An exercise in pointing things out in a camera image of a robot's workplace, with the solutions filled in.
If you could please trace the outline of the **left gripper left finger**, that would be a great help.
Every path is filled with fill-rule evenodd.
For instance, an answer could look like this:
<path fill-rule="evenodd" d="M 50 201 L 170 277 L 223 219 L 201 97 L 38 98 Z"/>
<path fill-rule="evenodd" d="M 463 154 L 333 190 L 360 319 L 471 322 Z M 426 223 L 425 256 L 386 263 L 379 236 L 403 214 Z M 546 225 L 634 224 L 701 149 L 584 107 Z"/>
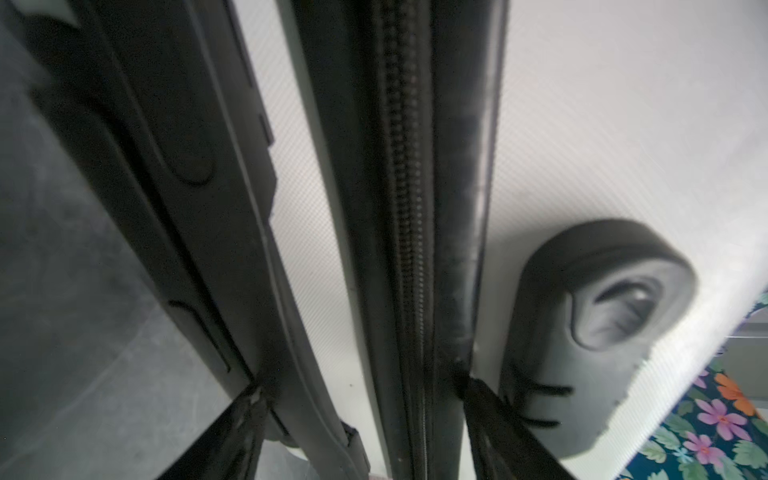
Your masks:
<path fill-rule="evenodd" d="M 254 479 L 268 413 L 262 388 L 250 385 L 157 479 Z"/>

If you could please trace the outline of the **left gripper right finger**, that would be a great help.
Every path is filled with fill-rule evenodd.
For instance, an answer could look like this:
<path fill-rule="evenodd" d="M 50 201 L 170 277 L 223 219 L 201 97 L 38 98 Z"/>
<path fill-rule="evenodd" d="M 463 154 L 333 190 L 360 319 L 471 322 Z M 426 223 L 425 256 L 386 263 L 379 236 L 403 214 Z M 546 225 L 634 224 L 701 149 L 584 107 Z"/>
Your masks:
<path fill-rule="evenodd" d="M 573 479 L 485 382 L 467 379 L 463 407 L 477 478 Z"/>

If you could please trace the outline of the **white black suitcase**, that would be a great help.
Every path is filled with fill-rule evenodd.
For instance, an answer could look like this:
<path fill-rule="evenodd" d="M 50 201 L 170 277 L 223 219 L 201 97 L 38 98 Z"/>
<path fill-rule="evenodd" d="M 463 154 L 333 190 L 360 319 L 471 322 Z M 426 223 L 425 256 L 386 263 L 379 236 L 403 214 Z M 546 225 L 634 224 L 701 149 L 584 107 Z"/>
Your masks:
<path fill-rule="evenodd" d="M 763 1 L 5 1 L 1 475 L 767 475 Z"/>

